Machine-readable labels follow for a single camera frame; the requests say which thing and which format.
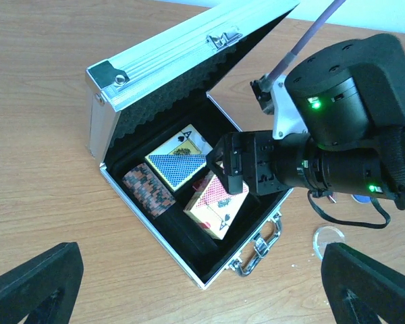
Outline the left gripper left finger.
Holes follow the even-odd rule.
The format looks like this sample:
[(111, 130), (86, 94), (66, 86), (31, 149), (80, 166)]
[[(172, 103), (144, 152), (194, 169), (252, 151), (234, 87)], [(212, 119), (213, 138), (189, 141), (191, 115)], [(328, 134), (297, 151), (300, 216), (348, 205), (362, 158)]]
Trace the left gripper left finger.
[(75, 242), (62, 242), (0, 276), (0, 323), (68, 323), (84, 265)]

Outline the blue playing card deck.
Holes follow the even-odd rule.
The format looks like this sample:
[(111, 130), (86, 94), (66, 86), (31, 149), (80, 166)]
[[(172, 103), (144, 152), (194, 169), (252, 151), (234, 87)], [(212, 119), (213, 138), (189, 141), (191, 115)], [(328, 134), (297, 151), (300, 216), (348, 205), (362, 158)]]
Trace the blue playing card deck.
[(212, 146), (189, 124), (146, 155), (145, 161), (175, 192), (206, 165)]

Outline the red playing card deck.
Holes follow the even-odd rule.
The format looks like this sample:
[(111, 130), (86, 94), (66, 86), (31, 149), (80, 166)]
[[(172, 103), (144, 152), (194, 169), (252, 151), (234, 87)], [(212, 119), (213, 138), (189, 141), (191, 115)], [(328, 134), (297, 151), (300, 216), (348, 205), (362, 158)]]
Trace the red playing card deck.
[(248, 185), (243, 182), (241, 193), (228, 194), (218, 177), (210, 171), (196, 187), (184, 213), (210, 237), (222, 240), (248, 193)]

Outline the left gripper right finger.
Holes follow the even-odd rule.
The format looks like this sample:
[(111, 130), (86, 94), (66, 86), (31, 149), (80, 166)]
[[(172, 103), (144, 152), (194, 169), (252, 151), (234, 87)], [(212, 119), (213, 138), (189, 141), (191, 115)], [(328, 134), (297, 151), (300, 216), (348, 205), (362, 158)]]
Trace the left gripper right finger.
[(321, 279), (337, 323), (405, 323), (405, 275), (375, 259), (328, 244)]

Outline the aluminium poker case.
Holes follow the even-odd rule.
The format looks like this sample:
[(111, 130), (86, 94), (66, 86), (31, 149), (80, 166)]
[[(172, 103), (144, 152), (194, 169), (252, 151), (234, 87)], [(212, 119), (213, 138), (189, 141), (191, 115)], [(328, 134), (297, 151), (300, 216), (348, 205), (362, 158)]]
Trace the aluminium poker case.
[(205, 157), (240, 129), (210, 91), (296, 6), (226, 1), (86, 70), (91, 155), (201, 289), (250, 274), (281, 234), (290, 191), (221, 196)]

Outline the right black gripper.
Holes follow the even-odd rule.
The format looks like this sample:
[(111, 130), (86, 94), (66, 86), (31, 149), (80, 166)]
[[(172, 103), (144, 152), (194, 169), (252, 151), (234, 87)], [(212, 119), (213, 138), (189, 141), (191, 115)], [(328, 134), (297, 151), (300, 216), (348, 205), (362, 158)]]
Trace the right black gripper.
[(275, 140), (270, 131), (233, 132), (222, 136), (206, 156), (207, 167), (225, 182), (229, 194), (242, 193), (243, 182), (257, 196), (310, 188), (305, 174), (309, 143), (308, 134)]

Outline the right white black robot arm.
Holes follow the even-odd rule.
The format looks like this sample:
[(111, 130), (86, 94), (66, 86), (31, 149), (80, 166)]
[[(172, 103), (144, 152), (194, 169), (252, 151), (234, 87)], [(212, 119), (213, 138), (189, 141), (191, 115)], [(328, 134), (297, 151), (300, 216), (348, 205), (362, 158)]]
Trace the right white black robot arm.
[(209, 169), (230, 194), (306, 188), (392, 200), (405, 210), (405, 53), (398, 38), (376, 34), (326, 47), (284, 82), (307, 129), (282, 139), (269, 131), (221, 137)]

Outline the stack of poker chips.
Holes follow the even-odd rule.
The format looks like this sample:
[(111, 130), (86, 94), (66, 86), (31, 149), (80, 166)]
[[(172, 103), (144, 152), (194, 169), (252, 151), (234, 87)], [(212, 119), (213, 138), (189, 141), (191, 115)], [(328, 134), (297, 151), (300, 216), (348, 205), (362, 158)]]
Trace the stack of poker chips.
[(146, 163), (128, 171), (122, 182), (153, 219), (176, 203), (172, 193)]

